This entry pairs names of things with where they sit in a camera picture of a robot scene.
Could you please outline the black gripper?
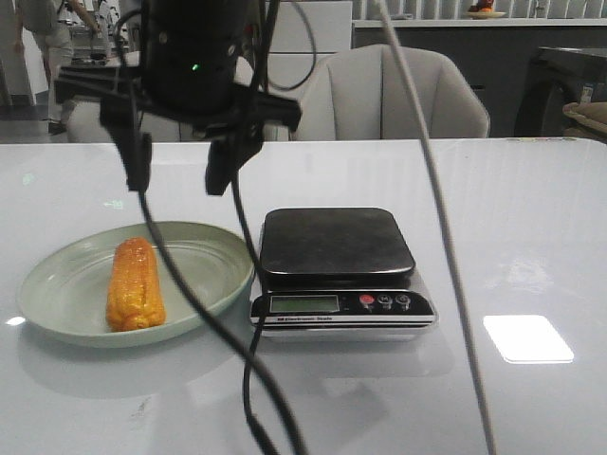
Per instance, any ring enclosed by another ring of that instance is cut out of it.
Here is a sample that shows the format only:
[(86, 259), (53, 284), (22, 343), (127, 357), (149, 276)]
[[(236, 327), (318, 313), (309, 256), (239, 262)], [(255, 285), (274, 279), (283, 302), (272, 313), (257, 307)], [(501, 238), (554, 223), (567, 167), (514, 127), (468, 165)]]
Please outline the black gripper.
[[(298, 102), (235, 79), (248, 10), (247, 1), (145, 1), (137, 12), (138, 64), (121, 57), (116, 66), (60, 69), (59, 101), (99, 102), (100, 122), (119, 150), (129, 191), (146, 192), (151, 177), (152, 138), (136, 125), (141, 112), (201, 130), (232, 129), (244, 120), (297, 129)], [(214, 139), (205, 172), (207, 194), (223, 195), (263, 144), (260, 127)]]

